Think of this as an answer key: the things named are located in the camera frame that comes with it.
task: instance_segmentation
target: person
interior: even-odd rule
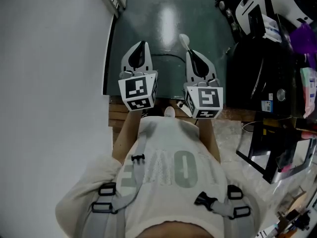
[[[173,107],[167,107],[163,117],[141,119],[141,115],[142,111],[129,112],[112,156],[104,154],[91,163],[57,204],[60,227],[70,238],[80,237],[83,219],[87,219],[98,189],[107,182],[115,181],[122,197],[136,192],[131,156],[140,141],[138,136],[145,133],[144,178],[136,198],[125,209],[125,237],[223,238],[224,217],[194,204],[202,191],[219,202],[227,196],[229,181],[220,165],[211,120],[200,119],[195,126],[176,119]],[[251,207],[255,220],[250,237],[256,236],[264,215],[264,208],[257,208]]]

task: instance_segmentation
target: white t-shirt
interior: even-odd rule
[[[135,238],[165,221],[180,221],[222,238],[223,217],[194,204],[202,191],[220,202],[227,191],[224,171],[199,140],[197,127],[174,118],[147,117],[140,126],[140,131],[144,129],[145,176],[136,200],[125,211],[126,237]],[[117,177],[121,196],[135,193],[131,155],[136,147],[137,143]]]
[[[126,237],[135,238],[146,228],[166,221],[179,221],[200,226],[214,238],[223,238],[223,217],[194,204],[202,191],[220,202],[224,202],[227,192],[225,173],[199,140],[198,128],[175,118],[146,117],[141,119],[139,131],[147,133],[145,176],[136,199],[125,211]],[[121,196],[134,193],[131,155],[137,145],[138,141],[123,166],[112,157],[100,156],[58,203],[57,221],[70,238],[82,229],[102,184],[116,179]],[[243,192],[247,189],[236,185]],[[261,215],[256,217],[257,222],[261,222]]]

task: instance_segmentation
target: white wall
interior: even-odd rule
[[[111,149],[101,0],[0,0],[0,235],[58,238],[54,208]]]

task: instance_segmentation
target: cable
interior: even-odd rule
[[[273,119],[273,121],[287,120],[287,119],[290,119],[290,118],[292,118],[292,117],[282,118],[282,119],[278,119],[278,120]],[[249,125],[249,124],[255,123],[255,122],[264,122],[264,120],[262,120],[262,121],[252,121],[252,122],[249,122],[249,123],[243,125],[243,126],[242,126],[242,129],[243,129],[244,131],[248,132],[248,133],[253,133],[253,131],[248,131],[248,130],[246,130],[244,127],[247,126],[247,125]]]
[[[178,59],[181,59],[184,63],[185,60],[177,55],[173,55],[173,54],[151,54],[152,57],[163,57],[163,56],[171,56],[171,57],[175,57],[175,58],[178,58]]]

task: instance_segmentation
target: sticker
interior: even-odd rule
[[[147,83],[145,77],[131,78],[125,81],[125,98],[133,98],[147,95]]]
[[[262,111],[273,112],[273,101],[261,101]]]
[[[153,101],[155,101],[155,96],[157,95],[157,91],[158,91],[158,84],[157,84],[157,80],[154,80],[154,86],[153,86],[153,92],[152,92],[152,99]]]
[[[132,110],[145,109],[145,108],[151,107],[151,103],[150,103],[149,99],[140,99],[140,100],[135,100],[135,101],[128,101],[127,103]]]
[[[196,118],[214,118],[219,110],[198,110]]]
[[[200,107],[220,108],[217,89],[198,88]]]
[[[187,92],[187,95],[186,95],[186,103],[187,103],[187,106],[189,107],[190,111],[193,114],[195,111],[195,105],[194,105],[192,98],[190,97],[189,92]]]
[[[309,79],[310,88],[309,88],[309,102],[310,104],[315,103],[315,94],[316,94],[316,82],[314,78]]]

